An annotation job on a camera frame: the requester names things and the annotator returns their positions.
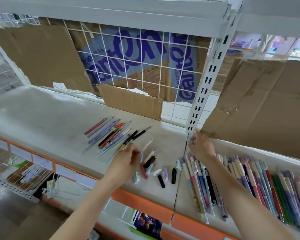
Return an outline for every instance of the hand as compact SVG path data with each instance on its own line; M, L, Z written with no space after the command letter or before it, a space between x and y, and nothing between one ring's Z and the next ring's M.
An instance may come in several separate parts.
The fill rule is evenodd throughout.
M132 177L140 158L138 148L129 143L124 150L117 152L103 178L110 181L114 189L119 188Z
M207 135L203 135L199 132L196 132L192 137L191 141L195 143L189 143L189 149L192 154L202 163L207 158L216 157L216 152L214 146Z

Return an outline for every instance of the orange shelf edge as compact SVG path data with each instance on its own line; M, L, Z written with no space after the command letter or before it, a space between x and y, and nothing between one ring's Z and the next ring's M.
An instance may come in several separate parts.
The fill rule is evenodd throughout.
M178 213L174 214L171 226L200 240L224 240L225 237L238 240L237 238L216 230L215 228Z
M50 205L52 205L52 206L54 206L54 207L56 207L56 208L58 208L58 209L60 209L60 210L62 210L62 211L64 211L64 212L66 212L66 213L68 213L68 214L72 214L72 212L73 212L72 209L70 209L69 207L67 207L67 206L65 206L65 205L63 205L63 204L61 204L60 202L57 202L55 199L53 199L53 198L47 199L47 196L46 196L46 195L43 195L41 199L42 199L43 201L49 203ZM94 228L95 228L96 230L98 230L98 232L107 234L108 236L110 236L110 237L112 237L112 238L114 238L114 239L118 239L118 240L128 240L127 238L122 237L121 235L119 235L119 234L117 234L117 233L115 233L115 232L109 230L108 228L106 228L106 227L100 225L99 223L96 223L96 224L94 225Z
M73 167L69 167L68 165L66 165L64 163L61 163L61 162L59 162L57 160L54 160L52 158L49 158L49 157L47 157L45 155L42 155L42 154L37 153L35 151L32 151L32 150L30 150L30 149L28 149L28 148L26 148L26 147L24 147L22 145L19 145L17 143L9 141L9 140L7 140L5 138L0 137L0 139L3 140L3 141L6 141L8 143L8 149L9 150L10 150L10 144L12 144L12 145L17 146L17 147L19 147L21 149L24 149L25 151L28 151L28 152L30 152L32 154L38 155L40 157L43 157L45 159L48 159L48 160L52 161L53 162L53 164L52 164L53 172L56 172L55 163L57 163L59 165L62 165L64 167L70 169L70 170L76 171L77 173L80 173L80 174L83 174L85 176L88 176L88 177L90 177L92 179L100 180L99 178L92 177L92 176L90 176L90 175L88 175L88 174L86 174L84 172L78 171L77 169L75 169ZM133 193L130 193L130 192L128 192L126 190L123 190L123 189L120 189L120 188L117 189L117 190L115 190L113 192L113 194L111 195L111 198L113 200L115 200L115 201L118 201L118 202L126 205L126 206L129 206L129 207L131 207L133 209L136 209L136 210L141 211L141 212L143 212L143 213L145 213L147 215L150 215L153 218L156 218L156 219L158 219L161 222L166 223L166 224L170 223L172 215L173 215L173 210L168 209L168 208L166 208L164 206L156 204L156 203L154 203L154 202L152 202L150 200L147 200L145 198L142 198L142 197L140 197L138 195L135 195Z
M160 238L162 238L163 240L185 240L184 238L182 238L164 228L161 228Z

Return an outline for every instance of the black pen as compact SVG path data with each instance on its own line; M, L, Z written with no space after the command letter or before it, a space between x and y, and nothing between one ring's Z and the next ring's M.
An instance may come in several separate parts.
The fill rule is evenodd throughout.
M141 136L143 133L145 133L147 130L149 130L152 126L149 126L148 128L144 129L143 131L141 131L139 134L132 136L131 137L131 141L136 140L139 136Z
M134 137L136 135L136 133L138 133L138 130L136 130L135 132L133 132L131 134L131 136L129 136L124 143L122 143L122 145L118 148L118 151L120 151L125 145L127 145L128 142L132 141L131 138Z

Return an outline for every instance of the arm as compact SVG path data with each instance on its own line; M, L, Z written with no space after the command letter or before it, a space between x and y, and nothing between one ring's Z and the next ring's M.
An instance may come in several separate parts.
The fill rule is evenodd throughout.
M254 198L217 160L211 140L200 133L191 138L189 148L208 169L244 240L295 240L277 218Z
M139 150L132 143L118 152L104 177L50 240L87 240L111 194L132 177L140 156Z

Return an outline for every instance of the left hand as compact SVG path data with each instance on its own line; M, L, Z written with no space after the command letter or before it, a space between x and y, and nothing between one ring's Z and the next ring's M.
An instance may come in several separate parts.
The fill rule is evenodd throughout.
M129 143L124 150L117 152L103 178L109 180L115 189L119 188L132 177L140 158L138 148Z

